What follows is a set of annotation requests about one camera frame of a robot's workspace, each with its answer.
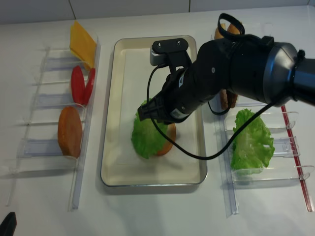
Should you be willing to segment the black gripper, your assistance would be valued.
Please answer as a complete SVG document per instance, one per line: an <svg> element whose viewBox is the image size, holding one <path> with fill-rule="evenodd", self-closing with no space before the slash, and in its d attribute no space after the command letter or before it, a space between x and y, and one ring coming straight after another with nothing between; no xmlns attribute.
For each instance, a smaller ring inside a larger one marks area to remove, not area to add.
<svg viewBox="0 0 315 236"><path fill-rule="evenodd" d="M155 119L157 122L181 123L196 109L217 94L217 69L215 67L188 66L170 74L161 91L137 109L140 121Z"/></svg>

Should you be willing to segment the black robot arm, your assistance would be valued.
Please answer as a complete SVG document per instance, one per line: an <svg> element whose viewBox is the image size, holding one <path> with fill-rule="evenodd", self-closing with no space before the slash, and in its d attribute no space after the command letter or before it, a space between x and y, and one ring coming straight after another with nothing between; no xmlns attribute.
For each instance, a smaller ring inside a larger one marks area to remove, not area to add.
<svg viewBox="0 0 315 236"><path fill-rule="evenodd" d="M169 67L170 74L162 90L138 108L141 120L183 122L222 89L273 106L315 102L315 61L289 43L268 36L256 42L211 40L200 47L195 61L187 49L183 38L152 44L151 64Z"/></svg>

